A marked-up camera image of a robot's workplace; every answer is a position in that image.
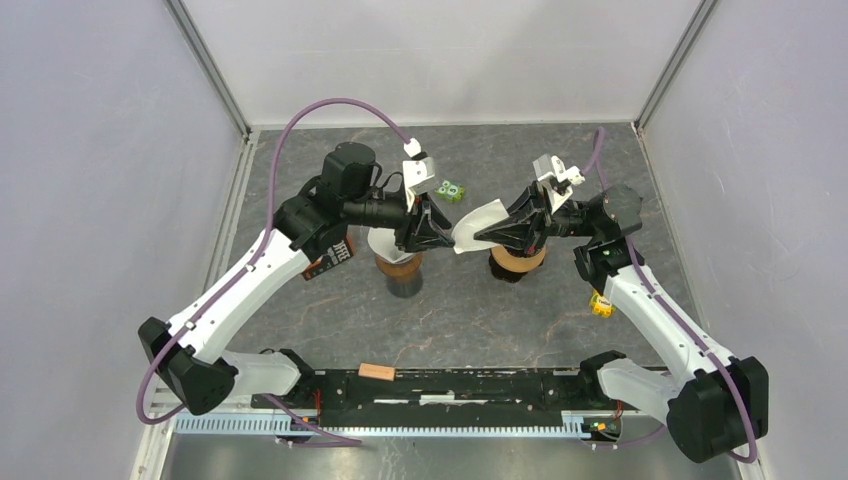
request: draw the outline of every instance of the wooden block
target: wooden block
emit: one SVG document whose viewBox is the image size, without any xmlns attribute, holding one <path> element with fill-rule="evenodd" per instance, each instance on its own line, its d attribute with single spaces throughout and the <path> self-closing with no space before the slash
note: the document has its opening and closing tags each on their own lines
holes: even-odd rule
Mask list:
<svg viewBox="0 0 848 480">
<path fill-rule="evenodd" d="M 367 378 L 376 378 L 377 380 L 386 380 L 387 382 L 393 382 L 395 380 L 395 369 L 394 367 L 384 367 L 382 365 L 360 363 L 359 376 Z"/>
</svg>

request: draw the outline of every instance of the metal corner post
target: metal corner post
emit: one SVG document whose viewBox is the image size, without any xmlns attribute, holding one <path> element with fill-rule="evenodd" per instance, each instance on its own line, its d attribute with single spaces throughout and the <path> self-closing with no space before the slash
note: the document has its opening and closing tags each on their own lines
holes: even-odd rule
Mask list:
<svg viewBox="0 0 848 480">
<path fill-rule="evenodd" d="M 212 55 L 209 53 L 206 43 L 203 42 L 203 38 L 200 36 L 197 26 L 191 19 L 188 9 L 186 9 L 182 0 L 163 1 L 165 6 L 171 12 L 171 15 L 174 17 L 174 21 L 177 23 L 183 37 L 185 37 L 189 48 L 191 48 L 191 52 L 194 54 L 197 62 L 200 63 L 200 67 L 206 74 L 206 78 L 209 79 L 209 83 L 212 85 L 212 88 L 215 90 L 218 98 L 221 99 L 221 102 L 224 104 L 224 108 L 227 109 L 227 114 L 230 116 L 230 120 L 232 120 L 236 130 L 239 131 L 246 141 L 248 135 L 250 135 L 250 125 L 241 113 L 241 109 L 239 109 L 238 103 L 236 103 L 232 92 L 230 92 L 230 89 L 224 82 L 224 77 L 221 75 L 221 71 L 218 70 L 218 66 L 215 65 L 215 61 L 212 59 Z"/>
<path fill-rule="evenodd" d="M 665 96 L 669 85 L 671 85 L 671 82 L 677 75 L 678 70 L 680 70 L 680 66 L 689 55 L 692 45 L 694 45 L 695 41 L 698 39 L 698 35 L 700 35 L 701 30 L 710 18 L 710 15 L 712 15 L 715 10 L 715 6 L 718 3 L 719 0 L 701 0 L 701 3 L 698 4 L 698 8 L 689 20 L 689 25 L 687 25 L 686 30 L 683 31 L 683 36 L 681 36 L 680 41 L 677 42 L 677 46 L 674 48 L 674 52 L 672 52 L 671 57 L 668 59 L 668 63 L 666 63 L 665 68 L 663 68 L 659 79 L 657 79 L 657 83 L 654 85 L 653 90 L 651 90 L 651 94 L 648 95 L 648 100 L 639 112 L 639 116 L 636 117 L 636 121 L 633 122 L 633 126 L 636 128 L 637 132 L 640 132 L 643 128 L 645 128 L 645 125 L 647 125 L 650 121 L 651 116 L 653 116 L 657 106 Z"/>
</svg>

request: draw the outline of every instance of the floor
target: floor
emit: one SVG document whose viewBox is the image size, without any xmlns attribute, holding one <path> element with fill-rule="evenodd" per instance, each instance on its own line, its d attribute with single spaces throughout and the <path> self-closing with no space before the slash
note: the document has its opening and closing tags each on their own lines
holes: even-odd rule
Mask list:
<svg viewBox="0 0 848 480">
<path fill-rule="evenodd" d="M 556 154 L 566 166 L 583 167 L 596 124 L 413 127 L 437 163 L 439 176 L 466 187 L 459 204 L 440 204 L 454 222 L 474 208 L 501 198 L 509 205 L 533 180 L 531 162 Z M 644 197 L 644 227 L 634 239 L 656 276 L 694 316 L 692 301 L 672 246 L 656 191 L 627 124 L 607 124 L 603 164 L 611 182 L 625 182 Z M 263 132 L 250 172 L 231 260 L 246 251 L 265 222 L 268 171 L 278 132 Z M 293 132 L 280 160 L 276 197 L 293 195 L 320 172 L 327 152 L 357 141 L 377 152 L 390 172 L 403 159 L 387 128 L 340 128 Z M 588 199 L 596 176 L 575 190 Z M 494 279 L 487 252 L 457 256 L 452 250 L 425 253 L 424 287 L 411 299 L 387 291 L 367 229 L 351 227 L 357 253 L 336 269 L 281 288 L 235 336 L 230 349 L 256 352 L 291 348 L 319 368 L 356 368 L 360 362 L 398 367 L 576 366 L 610 349 L 637 363 L 660 365 L 659 357 L 621 314 L 593 316 L 591 288 L 572 263 L 577 239 L 548 242 L 545 264 L 517 284 Z"/>
<path fill-rule="evenodd" d="M 656 428 L 646 418 L 625 419 L 625 439 Z M 694 464 L 675 451 L 667 434 L 652 443 L 595 452 L 577 440 L 515 438 L 368 438 L 357 449 L 291 450 L 272 438 L 177 435 L 163 480 L 509 479 L 738 480 L 727 456 Z"/>
</svg>

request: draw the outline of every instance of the white panel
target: white panel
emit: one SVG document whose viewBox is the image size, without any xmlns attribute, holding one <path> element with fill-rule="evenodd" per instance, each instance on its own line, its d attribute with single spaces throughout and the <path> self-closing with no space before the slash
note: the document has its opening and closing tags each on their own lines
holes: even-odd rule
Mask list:
<svg viewBox="0 0 848 480">
<path fill-rule="evenodd" d="M 4 2 L 0 59 L 0 478 L 125 479 L 240 140 L 159 1 Z"/>
<path fill-rule="evenodd" d="M 845 476 L 846 18 L 721 2 L 646 132 L 702 319 L 769 370 L 769 478 Z"/>
<path fill-rule="evenodd" d="M 698 0 L 185 3 L 248 120 L 279 125 L 334 96 L 403 123 L 631 120 Z"/>
</svg>

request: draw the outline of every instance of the gray marble tabletop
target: gray marble tabletop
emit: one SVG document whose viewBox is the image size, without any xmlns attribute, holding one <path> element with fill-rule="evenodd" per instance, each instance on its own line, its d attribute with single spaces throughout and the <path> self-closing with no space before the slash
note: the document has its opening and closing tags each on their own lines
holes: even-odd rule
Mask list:
<svg viewBox="0 0 848 480">
<path fill-rule="evenodd" d="M 544 153 L 583 167 L 596 124 L 411 127 L 437 162 L 439 176 L 466 187 L 458 204 L 440 202 L 456 221 L 495 198 L 509 205 L 532 181 L 531 162 Z M 634 235 L 666 290 L 694 312 L 679 259 L 637 139 L 627 124 L 607 124 L 602 161 L 610 182 L 624 182 L 644 197 L 644 227 Z M 231 261 L 247 250 L 265 221 L 271 156 L 279 132 L 260 136 L 242 205 Z M 377 152 L 386 172 L 399 169 L 401 144 L 387 128 L 297 130 L 283 149 L 278 204 L 320 172 L 327 152 L 343 141 Z M 575 189 L 575 199 L 599 191 L 596 175 Z M 291 348 L 316 368 L 356 368 L 360 362 L 398 367 L 576 366 L 610 349 L 643 365 L 661 364 L 639 331 L 620 313 L 608 319 L 588 308 L 592 289 L 574 267 L 578 239 L 548 242 L 544 265 L 517 284 L 494 279 L 488 252 L 424 255 L 424 286 L 410 299 L 386 289 L 365 242 L 367 229 L 351 227 L 354 258 L 306 282 L 287 283 L 233 338 L 230 349 L 255 352 Z"/>
</svg>

